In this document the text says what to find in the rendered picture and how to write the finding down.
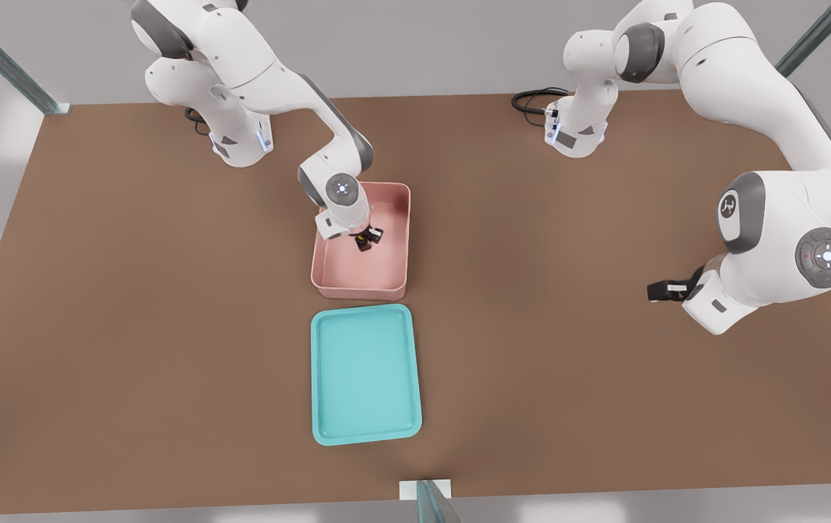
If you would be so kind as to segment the silver frame post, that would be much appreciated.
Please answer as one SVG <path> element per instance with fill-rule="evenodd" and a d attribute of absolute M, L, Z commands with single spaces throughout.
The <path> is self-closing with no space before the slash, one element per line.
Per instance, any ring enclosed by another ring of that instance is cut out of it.
<path fill-rule="evenodd" d="M 44 115 L 67 115 L 70 112 L 70 103 L 56 102 L 1 47 L 0 74 Z"/>
<path fill-rule="evenodd" d="M 449 479 L 422 479 L 399 482 L 399 499 L 415 500 L 418 523 L 463 523 L 450 500 Z"/>
<path fill-rule="evenodd" d="M 775 64 L 777 72 L 787 78 L 831 34 L 831 4 L 808 29 L 801 34 L 790 50 Z"/>

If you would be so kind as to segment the pale blue-green tray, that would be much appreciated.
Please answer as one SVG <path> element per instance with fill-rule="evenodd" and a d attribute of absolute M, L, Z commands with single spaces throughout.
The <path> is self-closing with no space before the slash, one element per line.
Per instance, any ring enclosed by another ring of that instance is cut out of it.
<path fill-rule="evenodd" d="M 310 322 L 312 433 L 323 446 L 415 436 L 422 427 L 413 318 L 402 304 L 318 312 Z"/>

